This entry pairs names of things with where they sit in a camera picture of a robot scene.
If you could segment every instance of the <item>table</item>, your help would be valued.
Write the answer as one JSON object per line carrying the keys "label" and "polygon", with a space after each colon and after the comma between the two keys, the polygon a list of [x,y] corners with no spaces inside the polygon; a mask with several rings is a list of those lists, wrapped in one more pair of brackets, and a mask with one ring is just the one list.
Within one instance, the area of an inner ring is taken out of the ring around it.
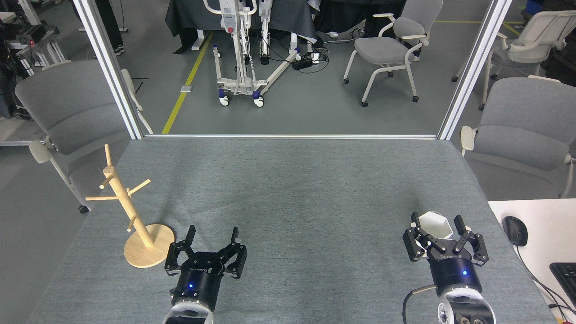
{"label": "table", "polygon": [[[218,0],[209,0],[209,5],[219,8]],[[257,14],[252,15],[252,28],[261,26],[260,19],[256,19]],[[221,16],[210,13],[202,0],[170,0],[166,13],[166,24],[172,32],[172,36],[180,35],[182,48],[178,53],[192,43],[190,39],[190,29],[194,29],[192,34],[196,35],[196,29],[200,31],[223,31],[220,26]],[[272,5],[272,13],[269,27],[281,31],[291,32],[307,38],[310,41],[316,40],[316,30],[312,21],[312,12],[306,0],[281,0]],[[199,49],[203,41],[203,35],[198,33],[200,42],[194,44],[195,49]]]}
{"label": "table", "polygon": [[[134,195],[142,219],[178,240],[195,225],[195,251],[239,227],[248,258],[240,280],[222,280],[216,323],[400,323],[405,295],[432,283],[401,238],[427,210],[484,235],[478,275],[498,323],[555,322],[449,141],[146,138],[116,169],[128,187],[152,180]],[[127,223],[118,202],[94,208],[29,324],[161,323],[177,278],[126,262]],[[408,322],[435,323],[437,303],[415,295]]]}
{"label": "table", "polygon": [[[544,285],[560,294],[567,302],[570,299],[550,271],[553,262],[576,262],[572,251],[574,241],[574,213],[576,199],[536,199],[488,202],[500,223],[506,216],[514,216],[526,225],[528,243],[518,248],[528,269]],[[548,304],[555,304],[548,293],[541,290]],[[553,311],[557,318],[560,312]],[[576,316],[565,311],[567,319],[574,323]]]}

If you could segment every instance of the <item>mouse cable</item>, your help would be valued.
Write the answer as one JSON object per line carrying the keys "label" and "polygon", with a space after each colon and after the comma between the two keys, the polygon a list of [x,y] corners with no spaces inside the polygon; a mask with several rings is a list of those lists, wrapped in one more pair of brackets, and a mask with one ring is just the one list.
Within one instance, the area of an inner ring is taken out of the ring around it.
{"label": "mouse cable", "polygon": [[406,305],[408,304],[408,299],[412,295],[416,295],[417,293],[421,293],[421,292],[431,290],[431,289],[436,289],[436,285],[428,285],[428,286],[420,287],[420,288],[414,289],[413,291],[409,292],[406,295],[406,298],[404,298],[404,302],[402,303],[402,322],[404,324],[406,324]]}
{"label": "mouse cable", "polygon": [[[528,267],[526,266],[526,263],[524,263],[524,260],[522,259],[522,255],[520,255],[520,249],[518,248],[518,246],[516,246],[516,253],[518,253],[518,257],[520,258],[520,261],[522,262],[522,264],[524,265],[524,267],[526,268],[526,270],[528,270],[528,273],[530,273],[530,276],[532,277],[532,279],[537,282],[542,288],[544,288],[544,290],[550,295],[550,297],[552,297],[552,300],[557,304],[558,302],[556,301],[556,298],[554,298],[554,295],[558,296],[558,298],[566,305],[563,306],[563,308],[566,308],[568,310],[570,310],[572,313],[574,313],[576,315],[576,311],[570,307],[570,304],[568,304],[568,302],[566,302],[566,300],[557,292],[553,291],[552,289],[550,289],[548,286],[544,285],[540,280],[538,280],[538,278],[536,278],[536,276],[534,276],[534,274],[530,271],[530,269],[528,269]],[[562,307],[558,307],[558,310],[560,311],[560,314],[562,315],[562,318],[567,321],[566,316],[564,314],[564,312],[562,311]]]}

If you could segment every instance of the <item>white table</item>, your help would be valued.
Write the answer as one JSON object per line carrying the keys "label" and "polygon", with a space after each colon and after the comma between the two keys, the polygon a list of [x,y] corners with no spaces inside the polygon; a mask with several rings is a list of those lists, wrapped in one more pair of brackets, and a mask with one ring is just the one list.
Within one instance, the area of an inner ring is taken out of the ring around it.
{"label": "white table", "polygon": [[[565,294],[549,266],[553,262],[576,262],[573,226],[576,222],[576,199],[489,201],[488,204],[500,224],[506,216],[514,216],[524,222],[528,229],[528,244],[519,247],[519,251],[526,266],[538,280],[560,294],[574,308],[576,305]],[[539,288],[546,303],[554,304],[549,294]],[[561,318],[558,308],[554,308],[552,313]],[[569,310],[564,310],[564,314],[568,321],[576,323],[576,315]]]}

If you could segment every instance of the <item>wooden stand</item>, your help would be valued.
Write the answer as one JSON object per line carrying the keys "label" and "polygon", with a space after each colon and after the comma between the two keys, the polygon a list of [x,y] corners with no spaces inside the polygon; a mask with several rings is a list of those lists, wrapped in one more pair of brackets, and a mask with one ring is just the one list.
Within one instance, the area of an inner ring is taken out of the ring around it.
{"label": "wooden stand", "polygon": [[128,238],[126,245],[124,245],[126,261],[137,268],[155,266],[166,259],[170,243],[174,242],[175,239],[174,233],[166,225],[152,224],[144,226],[140,214],[138,214],[132,202],[132,195],[149,184],[151,182],[150,179],[146,179],[146,181],[132,190],[124,187],[114,166],[112,166],[108,144],[104,146],[104,149],[108,166],[102,170],[106,180],[102,182],[100,188],[104,189],[107,184],[110,184],[116,195],[111,197],[86,197],[86,200],[119,200],[130,219],[127,231],[131,232],[133,227],[136,229],[136,232]]}

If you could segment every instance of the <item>white container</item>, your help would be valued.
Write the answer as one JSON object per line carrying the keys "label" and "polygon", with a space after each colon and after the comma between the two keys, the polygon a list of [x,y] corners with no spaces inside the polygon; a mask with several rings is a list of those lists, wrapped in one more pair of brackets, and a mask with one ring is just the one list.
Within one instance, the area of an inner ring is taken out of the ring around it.
{"label": "white container", "polygon": [[426,212],[420,217],[420,227],[437,239],[449,239],[454,232],[448,219],[437,212]]}

